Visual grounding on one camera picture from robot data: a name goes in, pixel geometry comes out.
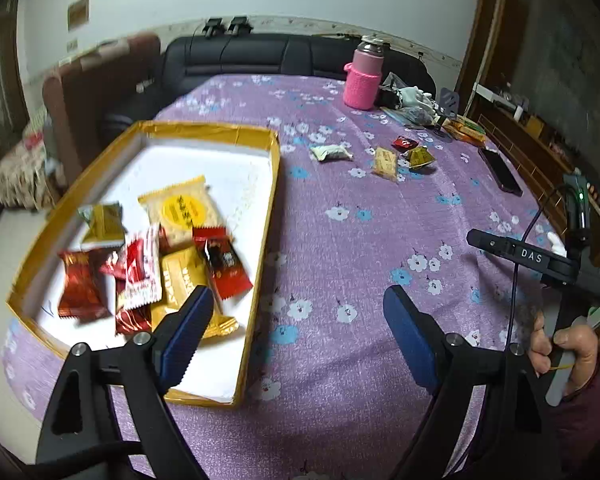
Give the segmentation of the dark red foil snack bag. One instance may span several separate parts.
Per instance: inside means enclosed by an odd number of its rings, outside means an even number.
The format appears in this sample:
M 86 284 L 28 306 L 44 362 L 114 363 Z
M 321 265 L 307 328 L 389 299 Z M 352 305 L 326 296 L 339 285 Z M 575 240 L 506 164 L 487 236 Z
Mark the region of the dark red foil snack bag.
M 105 256 L 103 249 L 64 250 L 58 254 L 65 271 L 64 291 L 57 308 L 60 318 L 86 323 L 109 315 L 98 270 Z

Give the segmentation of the white red snack packet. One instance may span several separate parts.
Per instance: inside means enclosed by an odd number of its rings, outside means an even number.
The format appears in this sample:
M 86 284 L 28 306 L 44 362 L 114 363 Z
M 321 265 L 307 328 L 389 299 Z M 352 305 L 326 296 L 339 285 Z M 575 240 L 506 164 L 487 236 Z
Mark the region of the white red snack packet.
M 126 255 L 125 307 L 149 306 L 162 298 L 158 224 L 128 234 Z

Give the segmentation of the red black candy packet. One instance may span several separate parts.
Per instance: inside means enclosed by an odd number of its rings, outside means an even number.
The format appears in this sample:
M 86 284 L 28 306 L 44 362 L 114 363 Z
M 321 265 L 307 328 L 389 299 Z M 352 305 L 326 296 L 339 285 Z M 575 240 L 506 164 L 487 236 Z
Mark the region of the red black candy packet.
M 193 228 L 193 241 L 204 256 L 211 284 L 221 300 L 252 289 L 250 278 L 224 226 Z

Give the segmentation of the large yellow cracker packet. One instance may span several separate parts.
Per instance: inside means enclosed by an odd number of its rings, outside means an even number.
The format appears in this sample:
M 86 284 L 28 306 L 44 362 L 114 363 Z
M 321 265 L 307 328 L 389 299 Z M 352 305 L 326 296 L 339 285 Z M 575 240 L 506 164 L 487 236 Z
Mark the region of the large yellow cracker packet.
M 149 222 L 158 224 L 163 252 L 174 252 L 193 244 L 194 229 L 226 227 L 207 190 L 204 176 L 146 193 L 137 201 L 148 214 Z

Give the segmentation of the green yellow snack packet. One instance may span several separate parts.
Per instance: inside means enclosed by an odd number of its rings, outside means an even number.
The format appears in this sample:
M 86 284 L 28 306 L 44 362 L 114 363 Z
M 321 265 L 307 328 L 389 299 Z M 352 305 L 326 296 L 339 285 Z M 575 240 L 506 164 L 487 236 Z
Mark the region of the green yellow snack packet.
M 405 157 L 410 169 L 424 168 L 436 161 L 434 155 L 423 145 L 416 146 L 416 148 L 407 151 Z

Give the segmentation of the plain yellow snack packet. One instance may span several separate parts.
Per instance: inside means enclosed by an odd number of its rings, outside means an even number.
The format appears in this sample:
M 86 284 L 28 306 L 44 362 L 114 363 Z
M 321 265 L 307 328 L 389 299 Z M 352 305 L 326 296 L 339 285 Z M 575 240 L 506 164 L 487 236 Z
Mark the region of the plain yellow snack packet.
M 163 297 L 150 306 L 151 328 L 155 330 L 163 318 L 176 313 L 197 286 L 208 286 L 208 273 L 204 259 L 198 250 L 187 247 L 171 252 L 160 260 L 162 271 Z M 204 339 L 224 337 L 238 330 L 238 322 L 224 315 L 219 304 L 213 299 L 211 321 L 204 331 Z

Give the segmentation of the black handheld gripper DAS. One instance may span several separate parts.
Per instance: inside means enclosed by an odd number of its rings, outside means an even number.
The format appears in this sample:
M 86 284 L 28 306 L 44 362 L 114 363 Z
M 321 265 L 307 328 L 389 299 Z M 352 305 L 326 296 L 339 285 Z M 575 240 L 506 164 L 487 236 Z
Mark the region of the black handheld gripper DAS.
M 590 204 L 585 177 L 566 174 L 557 189 L 565 206 L 567 229 L 564 256 L 514 240 L 472 229 L 468 244 L 488 254 L 541 274 L 553 289 L 544 299 L 544 332 L 552 338 L 558 330 L 585 325 L 590 307 L 600 305 L 600 269 L 591 262 Z

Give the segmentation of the yellow cardboard box tray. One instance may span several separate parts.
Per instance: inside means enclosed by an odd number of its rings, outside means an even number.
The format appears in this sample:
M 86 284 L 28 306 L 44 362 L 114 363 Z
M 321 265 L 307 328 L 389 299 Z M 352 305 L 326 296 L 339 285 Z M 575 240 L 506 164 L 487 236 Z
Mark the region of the yellow cardboard box tray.
M 212 310 L 166 396 L 242 402 L 280 146 L 267 128 L 138 122 L 70 186 L 24 258 L 7 303 L 60 356 L 123 346 L 197 287 Z

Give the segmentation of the black smartphone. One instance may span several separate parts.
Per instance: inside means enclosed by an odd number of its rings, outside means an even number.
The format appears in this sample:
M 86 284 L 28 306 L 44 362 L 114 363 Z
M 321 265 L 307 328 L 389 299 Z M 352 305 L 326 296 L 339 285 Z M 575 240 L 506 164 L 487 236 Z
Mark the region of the black smartphone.
M 518 197 L 524 194 L 500 154 L 488 148 L 479 148 L 478 152 L 501 191 Z

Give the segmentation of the patterned blanket bed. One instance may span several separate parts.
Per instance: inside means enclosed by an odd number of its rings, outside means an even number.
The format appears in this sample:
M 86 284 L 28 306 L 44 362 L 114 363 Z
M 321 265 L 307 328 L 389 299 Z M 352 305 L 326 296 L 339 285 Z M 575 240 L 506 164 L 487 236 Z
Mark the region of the patterned blanket bed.
M 42 105 L 19 141 L 0 160 L 0 215 L 4 209 L 50 209 L 67 186 L 53 121 Z

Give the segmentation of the wooden cabinet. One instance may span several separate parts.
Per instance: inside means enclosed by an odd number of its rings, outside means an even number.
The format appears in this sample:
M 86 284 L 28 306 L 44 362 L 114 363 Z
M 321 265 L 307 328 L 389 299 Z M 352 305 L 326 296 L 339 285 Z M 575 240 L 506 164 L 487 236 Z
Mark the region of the wooden cabinet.
M 542 202 L 564 174 L 582 174 L 585 197 L 591 207 L 591 257 L 600 266 L 600 176 L 585 160 L 570 151 L 562 137 L 542 120 L 517 110 L 496 92 L 476 82 L 472 88 L 470 117 L 486 130 L 486 135 L 506 156 Z

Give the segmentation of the purple floral tablecloth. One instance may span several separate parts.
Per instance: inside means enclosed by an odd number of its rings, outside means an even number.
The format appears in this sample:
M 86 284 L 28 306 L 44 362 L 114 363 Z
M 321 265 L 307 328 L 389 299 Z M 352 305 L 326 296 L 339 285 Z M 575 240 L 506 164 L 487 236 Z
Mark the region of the purple floral tablecloth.
M 242 402 L 169 401 L 213 479 L 385 479 L 426 412 L 382 313 L 404 288 L 419 310 L 471 344 L 501 349 L 539 307 L 539 274 L 467 244 L 472 229 L 547 247 L 550 224 L 530 192 L 502 192 L 478 150 L 421 133 L 436 159 L 395 181 L 372 173 L 375 148 L 401 127 L 380 110 L 344 105 L 340 81 L 219 76 L 152 122 L 213 122 L 274 131 L 280 164 L 266 238 Z M 352 160 L 318 162 L 315 145 Z M 19 401 L 42 418 L 65 356 L 18 318 L 2 351 Z

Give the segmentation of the beige cracker packet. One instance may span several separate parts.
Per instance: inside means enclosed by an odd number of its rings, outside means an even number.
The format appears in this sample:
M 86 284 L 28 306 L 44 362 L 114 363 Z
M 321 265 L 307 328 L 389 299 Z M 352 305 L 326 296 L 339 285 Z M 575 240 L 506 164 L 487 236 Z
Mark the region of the beige cracker packet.
M 396 156 L 395 152 L 378 146 L 375 148 L 372 173 L 378 177 L 395 181 L 398 176 L 398 172 L 396 171 L 396 166 L 398 166 L 397 160 L 398 156 Z

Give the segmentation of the small red candy packet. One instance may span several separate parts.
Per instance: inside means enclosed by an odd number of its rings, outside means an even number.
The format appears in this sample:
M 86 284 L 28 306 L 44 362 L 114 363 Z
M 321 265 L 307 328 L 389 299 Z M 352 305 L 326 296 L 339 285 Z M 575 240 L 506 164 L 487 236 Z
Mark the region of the small red candy packet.
M 399 153 L 406 153 L 413 148 L 418 147 L 418 142 L 407 138 L 406 136 L 397 136 L 392 142 L 391 146 L 395 148 Z

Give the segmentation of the orange snack boxes stack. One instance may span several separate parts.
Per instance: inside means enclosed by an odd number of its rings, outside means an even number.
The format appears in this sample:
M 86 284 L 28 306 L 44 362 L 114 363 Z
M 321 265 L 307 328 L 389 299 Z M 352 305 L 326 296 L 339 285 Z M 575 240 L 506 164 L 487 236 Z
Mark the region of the orange snack boxes stack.
M 477 148 L 486 146 L 486 132 L 484 129 L 464 116 L 445 118 L 442 122 L 442 128 L 455 140 L 471 144 Z

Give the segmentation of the pale green candy packet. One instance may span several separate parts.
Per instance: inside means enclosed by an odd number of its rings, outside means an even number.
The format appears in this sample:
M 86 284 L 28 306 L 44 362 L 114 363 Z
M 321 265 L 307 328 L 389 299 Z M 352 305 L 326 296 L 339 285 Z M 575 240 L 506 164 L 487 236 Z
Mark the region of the pale green candy packet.
M 346 148 L 337 144 L 311 146 L 310 152 L 318 162 L 353 159 L 353 155 Z

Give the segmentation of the black phone stand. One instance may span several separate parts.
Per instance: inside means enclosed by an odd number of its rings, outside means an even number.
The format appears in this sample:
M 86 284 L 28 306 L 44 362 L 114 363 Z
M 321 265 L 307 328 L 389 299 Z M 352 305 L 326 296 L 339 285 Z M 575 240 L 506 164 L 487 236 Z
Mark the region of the black phone stand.
M 460 96 L 448 88 L 440 90 L 438 99 L 439 114 L 446 118 L 455 118 L 460 107 Z

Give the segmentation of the white grey cloth pile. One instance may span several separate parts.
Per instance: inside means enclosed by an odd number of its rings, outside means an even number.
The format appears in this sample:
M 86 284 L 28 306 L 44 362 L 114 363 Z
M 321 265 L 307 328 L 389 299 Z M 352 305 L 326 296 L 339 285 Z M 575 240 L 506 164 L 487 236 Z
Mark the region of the white grey cloth pile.
M 430 92 L 408 86 L 393 72 L 380 84 L 375 105 L 404 126 L 429 127 L 440 118 Z

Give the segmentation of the pink sleeved thermos bottle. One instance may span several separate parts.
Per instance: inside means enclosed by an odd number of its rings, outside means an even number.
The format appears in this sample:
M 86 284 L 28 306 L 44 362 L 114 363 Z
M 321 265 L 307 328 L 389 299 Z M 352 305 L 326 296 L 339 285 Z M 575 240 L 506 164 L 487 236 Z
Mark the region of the pink sleeved thermos bottle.
M 344 66 L 344 104 L 355 110 L 370 110 L 374 106 L 384 58 L 384 43 L 373 36 L 363 36 L 352 61 Z

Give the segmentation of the black leather sofa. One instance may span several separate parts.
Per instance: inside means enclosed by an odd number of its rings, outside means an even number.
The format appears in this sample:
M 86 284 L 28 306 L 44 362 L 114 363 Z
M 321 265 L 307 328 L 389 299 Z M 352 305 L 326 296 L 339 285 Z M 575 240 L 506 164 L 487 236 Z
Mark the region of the black leather sofa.
M 360 36 L 341 38 L 248 34 L 174 39 L 151 69 L 142 92 L 110 107 L 99 122 L 111 140 L 139 120 L 151 120 L 180 96 L 218 75 L 290 75 L 343 80 Z

